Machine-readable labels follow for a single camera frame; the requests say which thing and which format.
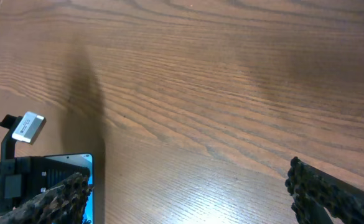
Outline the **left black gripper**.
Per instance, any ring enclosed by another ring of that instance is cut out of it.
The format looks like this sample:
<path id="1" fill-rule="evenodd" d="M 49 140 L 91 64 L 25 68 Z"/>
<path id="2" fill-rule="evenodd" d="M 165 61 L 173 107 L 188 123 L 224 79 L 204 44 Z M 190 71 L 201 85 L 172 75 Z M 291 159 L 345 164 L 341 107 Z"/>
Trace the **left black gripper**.
<path id="1" fill-rule="evenodd" d="M 2 160 L 0 216 L 76 172 L 91 176 L 91 160 L 84 157 L 15 157 Z"/>

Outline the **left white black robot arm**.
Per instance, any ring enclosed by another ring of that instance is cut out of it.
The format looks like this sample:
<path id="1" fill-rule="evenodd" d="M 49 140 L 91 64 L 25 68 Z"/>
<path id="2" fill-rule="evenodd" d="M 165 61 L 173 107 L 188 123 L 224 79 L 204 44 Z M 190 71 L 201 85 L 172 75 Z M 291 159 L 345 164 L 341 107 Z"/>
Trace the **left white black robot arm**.
<path id="1" fill-rule="evenodd" d="M 93 156 L 16 157 L 0 163 L 0 216 L 79 172 L 93 183 Z"/>

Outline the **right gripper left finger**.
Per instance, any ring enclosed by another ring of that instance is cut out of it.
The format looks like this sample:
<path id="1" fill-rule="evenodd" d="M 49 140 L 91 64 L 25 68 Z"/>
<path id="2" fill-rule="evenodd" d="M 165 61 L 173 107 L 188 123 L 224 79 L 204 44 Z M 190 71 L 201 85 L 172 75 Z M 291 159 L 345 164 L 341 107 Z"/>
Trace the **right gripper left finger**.
<path id="1" fill-rule="evenodd" d="M 88 224 L 89 177 L 76 172 L 0 217 L 0 224 Z"/>

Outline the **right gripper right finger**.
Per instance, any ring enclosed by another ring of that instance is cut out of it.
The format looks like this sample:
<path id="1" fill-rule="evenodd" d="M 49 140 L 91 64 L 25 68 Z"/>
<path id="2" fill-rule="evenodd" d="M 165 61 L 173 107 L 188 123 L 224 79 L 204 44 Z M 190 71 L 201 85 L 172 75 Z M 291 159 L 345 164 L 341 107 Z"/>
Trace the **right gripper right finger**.
<path id="1" fill-rule="evenodd" d="M 364 224 L 364 191 L 298 157 L 291 160 L 285 186 L 300 224 L 332 223 L 331 217 L 343 223 Z"/>

